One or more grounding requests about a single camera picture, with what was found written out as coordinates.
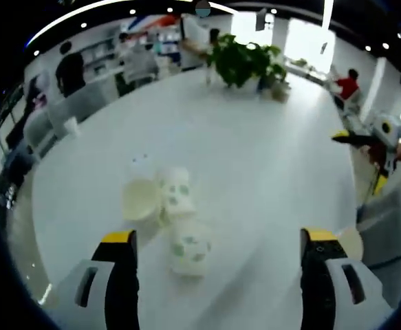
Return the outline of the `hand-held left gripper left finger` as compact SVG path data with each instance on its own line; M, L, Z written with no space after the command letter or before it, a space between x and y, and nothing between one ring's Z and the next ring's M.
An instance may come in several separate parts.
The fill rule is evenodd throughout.
M58 284L52 319L59 329L139 329L135 230L105 235Z

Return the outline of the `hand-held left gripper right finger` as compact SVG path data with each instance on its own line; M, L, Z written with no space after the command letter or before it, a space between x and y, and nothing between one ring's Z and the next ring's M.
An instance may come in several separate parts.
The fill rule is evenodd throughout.
M378 329L392 314L382 283L327 230L301 229L302 329Z

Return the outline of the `person's right hand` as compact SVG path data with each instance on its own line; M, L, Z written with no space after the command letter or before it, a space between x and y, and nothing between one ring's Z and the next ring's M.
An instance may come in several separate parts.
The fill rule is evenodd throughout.
M369 160L372 164L383 168L387 163L387 147L382 143L376 143L368 149Z

